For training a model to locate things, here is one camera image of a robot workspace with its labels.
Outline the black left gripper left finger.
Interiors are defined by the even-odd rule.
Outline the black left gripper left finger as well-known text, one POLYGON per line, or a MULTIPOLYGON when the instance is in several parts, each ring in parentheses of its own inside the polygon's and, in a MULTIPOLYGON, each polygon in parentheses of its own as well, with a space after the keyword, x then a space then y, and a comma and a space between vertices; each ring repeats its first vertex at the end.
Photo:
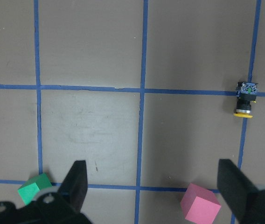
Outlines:
POLYGON ((80 212, 88 190, 86 161, 75 161, 58 189, 58 194, 80 212))

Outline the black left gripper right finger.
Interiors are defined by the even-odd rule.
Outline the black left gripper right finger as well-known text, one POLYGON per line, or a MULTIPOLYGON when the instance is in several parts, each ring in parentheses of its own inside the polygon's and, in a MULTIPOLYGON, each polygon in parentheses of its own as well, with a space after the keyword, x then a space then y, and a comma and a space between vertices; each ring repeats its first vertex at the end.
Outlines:
POLYGON ((258 188, 230 160, 218 162, 217 188, 240 224, 265 224, 265 188, 258 188))

